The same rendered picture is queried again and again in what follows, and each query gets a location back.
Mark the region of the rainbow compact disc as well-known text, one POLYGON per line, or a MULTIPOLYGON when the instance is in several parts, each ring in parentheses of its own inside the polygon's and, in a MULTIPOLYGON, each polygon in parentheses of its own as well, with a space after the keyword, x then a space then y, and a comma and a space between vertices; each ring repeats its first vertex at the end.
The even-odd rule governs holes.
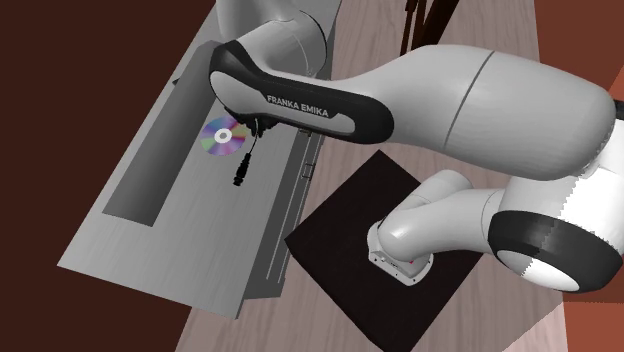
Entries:
POLYGON ((225 156, 239 150, 245 143, 247 128, 231 116, 210 121, 199 135, 203 149, 211 155, 225 156))

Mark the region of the grey desk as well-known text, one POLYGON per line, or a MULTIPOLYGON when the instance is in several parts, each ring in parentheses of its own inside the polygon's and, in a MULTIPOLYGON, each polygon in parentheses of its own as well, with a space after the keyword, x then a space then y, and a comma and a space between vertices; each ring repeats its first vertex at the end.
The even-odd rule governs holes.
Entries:
POLYGON ((205 79, 224 41, 211 11, 190 43, 59 266, 234 318, 242 303, 281 294, 295 228, 323 139, 278 125, 227 156, 200 144, 225 111, 205 79))

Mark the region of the dark robot stand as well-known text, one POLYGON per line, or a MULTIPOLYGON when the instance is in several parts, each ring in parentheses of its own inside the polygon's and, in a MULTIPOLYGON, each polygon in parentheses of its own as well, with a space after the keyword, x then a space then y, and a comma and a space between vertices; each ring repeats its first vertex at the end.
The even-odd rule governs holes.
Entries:
POLYGON ((437 254, 413 286, 370 262, 369 228, 418 184, 377 151, 285 239, 294 259, 382 352, 411 352, 481 258, 437 254))

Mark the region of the dark brown wooden chair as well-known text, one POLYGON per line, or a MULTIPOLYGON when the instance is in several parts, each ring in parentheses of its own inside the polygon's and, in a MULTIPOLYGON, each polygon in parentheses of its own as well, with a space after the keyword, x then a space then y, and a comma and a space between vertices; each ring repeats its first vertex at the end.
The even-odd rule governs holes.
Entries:
POLYGON ((460 0, 406 0, 400 55, 437 44, 460 0))

